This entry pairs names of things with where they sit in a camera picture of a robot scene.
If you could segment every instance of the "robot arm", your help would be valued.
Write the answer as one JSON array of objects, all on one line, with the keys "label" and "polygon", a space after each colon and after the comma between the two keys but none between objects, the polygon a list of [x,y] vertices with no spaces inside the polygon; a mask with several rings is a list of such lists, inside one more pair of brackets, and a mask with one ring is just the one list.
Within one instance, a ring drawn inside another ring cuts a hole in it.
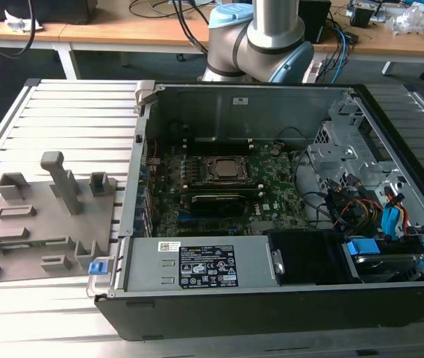
[{"label": "robot arm", "polygon": [[303,40],[298,0],[254,0],[226,4],[211,12],[208,67],[203,81],[297,83],[314,55]]}]

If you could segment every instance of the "blue cable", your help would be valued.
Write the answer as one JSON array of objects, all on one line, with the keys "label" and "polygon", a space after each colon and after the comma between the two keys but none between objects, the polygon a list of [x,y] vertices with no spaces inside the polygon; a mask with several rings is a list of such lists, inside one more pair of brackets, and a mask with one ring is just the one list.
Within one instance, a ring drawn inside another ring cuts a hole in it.
[{"label": "blue cable", "polygon": [[343,66],[343,59],[345,58],[345,51],[346,51],[346,38],[345,35],[343,34],[343,32],[339,29],[339,28],[334,28],[337,32],[340,33],[341,38],[343,39],[343,53],[341,54],[341,58],[340,58],[340,63],[338,64],[338,69],[334,74],[333,80],[331,80],[331,82],[334,84],[334,82],[336,81],[336,79],[338,78],[338,75],[341,72],[342,66]]}]

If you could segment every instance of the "computer case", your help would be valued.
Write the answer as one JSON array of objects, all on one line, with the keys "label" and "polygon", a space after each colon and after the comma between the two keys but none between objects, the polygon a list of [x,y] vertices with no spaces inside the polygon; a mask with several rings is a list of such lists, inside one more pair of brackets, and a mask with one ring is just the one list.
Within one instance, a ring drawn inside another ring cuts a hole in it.
[{"label": "computer case", "polygon": [[[98,4],[97,0],[35,0],[34,15],[38,22],[65,22],[72,25],[86,25]],[[23,19],[30,18],[26,0],[0,0],[0,21],[4,12]]]}]

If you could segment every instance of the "white table frame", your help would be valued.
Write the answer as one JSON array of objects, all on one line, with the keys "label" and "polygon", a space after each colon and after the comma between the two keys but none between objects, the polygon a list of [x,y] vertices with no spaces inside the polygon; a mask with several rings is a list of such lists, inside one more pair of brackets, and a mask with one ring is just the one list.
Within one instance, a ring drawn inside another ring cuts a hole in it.
[{"label": "white table frame", "polygon": [[[0,40],[0,47],[22,48],[26,44],[24,40]],[[55,50],[59,54],[61,65],[63,66],[66,79],[81,79],[74,51],[116,51],[116,52],[157,52],[169,54],[200,54],[195,48],[189,45],[144,45],[127,43],[82,43],[82,42],[49,42],[37,40],[32,48]],[[316,51],[313,63],[321,63],[332,51]],[[424,56],[416,55],[396,55],[396,54],[359,54],[351,53],[350,60],[367,60],[387,62],[381,73],[389,75],[394,63],[424,63]]]}]

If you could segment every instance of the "desk leg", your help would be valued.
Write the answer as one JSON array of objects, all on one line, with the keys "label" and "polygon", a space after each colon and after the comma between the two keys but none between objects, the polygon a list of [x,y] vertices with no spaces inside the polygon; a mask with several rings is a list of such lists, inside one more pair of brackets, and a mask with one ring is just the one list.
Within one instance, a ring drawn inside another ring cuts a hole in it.
[{"label": "desk leg", "polygon": [[69,43],[55,43],[54,49],[60,55],[61,65],[68,80],[78,80],[80,77],[75,53]]},{"label": "desk leg", "polygon": [[384,65],[383,69],[381,70],[381,73],[383,76],[388,76],[391,73],[391,70],[394,67],[394,62],[386,62],[386,65]]},{"label": "desk leg", "polygon": [[322,68],[322,62],[326,60],[328,53],[326,52],[315,52],[314,58],[310,63],[305,75],[303,76],[302,83],[314,84],[317,80],[320,69]]}]

